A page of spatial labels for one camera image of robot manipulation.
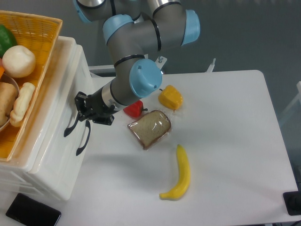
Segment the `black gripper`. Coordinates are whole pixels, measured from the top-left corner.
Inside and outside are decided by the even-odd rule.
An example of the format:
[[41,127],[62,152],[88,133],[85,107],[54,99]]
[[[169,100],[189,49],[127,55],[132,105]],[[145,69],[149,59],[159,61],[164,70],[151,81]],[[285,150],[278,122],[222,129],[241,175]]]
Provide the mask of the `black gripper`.
[[79,112],[77,114],[79,121],[92,120],[93,123],[102,125],[111,125],[113,123],[115,106],[113,104],[109,104],[109,106],[105,104],[101,90],[88,96],[79,91],[74,100]]

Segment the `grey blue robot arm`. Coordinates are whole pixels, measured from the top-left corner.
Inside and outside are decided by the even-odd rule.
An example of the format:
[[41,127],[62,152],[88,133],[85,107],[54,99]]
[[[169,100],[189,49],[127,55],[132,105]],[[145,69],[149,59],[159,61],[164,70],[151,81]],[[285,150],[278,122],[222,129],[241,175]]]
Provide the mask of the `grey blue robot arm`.
[[149,0],[150,15],[141,0],[76,0],[84,22],[103,20],[103,36],[116,77],[96,91],[75,97],[77,120],[111,125],[114,114],[149,96],[162,83],[162,73],[146,55],[196,41],[200,36],[197,13],[178,0]]

